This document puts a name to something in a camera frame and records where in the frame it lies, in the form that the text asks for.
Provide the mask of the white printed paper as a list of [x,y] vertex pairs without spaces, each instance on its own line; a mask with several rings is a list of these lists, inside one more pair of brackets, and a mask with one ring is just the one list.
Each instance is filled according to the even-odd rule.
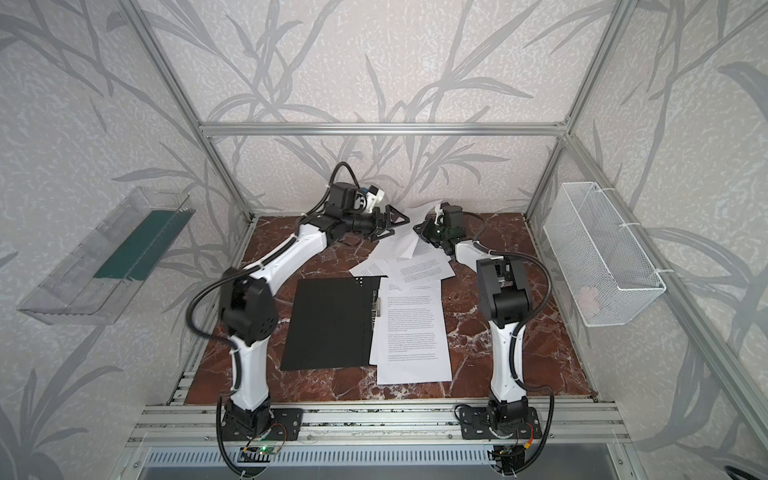
[[354,277],[388,277],[390,268],[386,260],[366,259],[349,272]]
[[393,258],[413,257],[417,243],[420,241],[414,228],[417,225],[422,224],[429,214],[435,213],[442,203],[443,200],[436,200],[404,210],[404,213],[409,217],[409,222],[407,225],[396,228],[395,246],[392,253]]
[[383,278],[376,321],[377,383],[445,382],[452,379],[441,285],[402,289]]
[[370,353],[369,353],[369,364],[372,365],[372,366],[377,366],[378,365],[378,332],[379,332],[378,322],[381,319],[381,317],[378,318],[378,319],[376,319],[374,317],[375,301],[374,301],[373,308],[372,308],[372,315],[373,315],[373,317],[372,317],[372,339],[371,339],[371,347],[370,347]]

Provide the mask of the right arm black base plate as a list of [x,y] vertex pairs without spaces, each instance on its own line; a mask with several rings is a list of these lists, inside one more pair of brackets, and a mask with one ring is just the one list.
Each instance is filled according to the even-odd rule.
[[543,435],[538,413],[526,397],[515,402],[490,400],[481,407],[457,404],[453,414],[464,440],[527,442]]

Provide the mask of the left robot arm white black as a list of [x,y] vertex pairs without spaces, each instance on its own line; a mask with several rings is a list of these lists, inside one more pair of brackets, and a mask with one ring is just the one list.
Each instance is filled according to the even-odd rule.
[[227,328],[232,359],[228,414],[254,425],[271,413],[268,340],[278,322],[274,295],[289,277],[348,233],[377,241],[410,222],[383,199],[384,192],[374,185],[333,183],[315,208],[299,218],[287,240],[247,268],[230,271],[234,278],[220,288],[220,322]]

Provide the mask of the blue and black file folder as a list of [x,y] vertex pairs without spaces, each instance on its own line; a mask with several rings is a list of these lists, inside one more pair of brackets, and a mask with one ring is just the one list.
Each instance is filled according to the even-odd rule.
[[378,277],[300,280],[281,369],[367,367],[379,287]]

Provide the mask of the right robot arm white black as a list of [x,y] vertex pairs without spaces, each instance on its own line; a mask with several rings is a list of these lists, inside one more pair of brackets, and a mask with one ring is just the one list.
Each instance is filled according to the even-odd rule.
[[493,371],[487,406],[489,419],[497,423],[517,421],[528,409],[525,390],[510,362],[522,357],[515,342],[525,330],[523,321],[533,312],[527,273],[520,260],[469,238],[460,206],[443,202],[426,214],[413,230],[427,244],[443,250],[476,274],[479,309],[491,334]]

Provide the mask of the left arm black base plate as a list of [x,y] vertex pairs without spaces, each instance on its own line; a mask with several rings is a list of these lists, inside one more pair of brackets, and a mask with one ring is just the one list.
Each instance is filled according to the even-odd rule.
[[225,412],[222,439],[228,441],[267,440],[297,441],[302,427],[304,410],[301,408],[272,409],[269,416],[259,419],[254,428],[239,423],[233,415]]

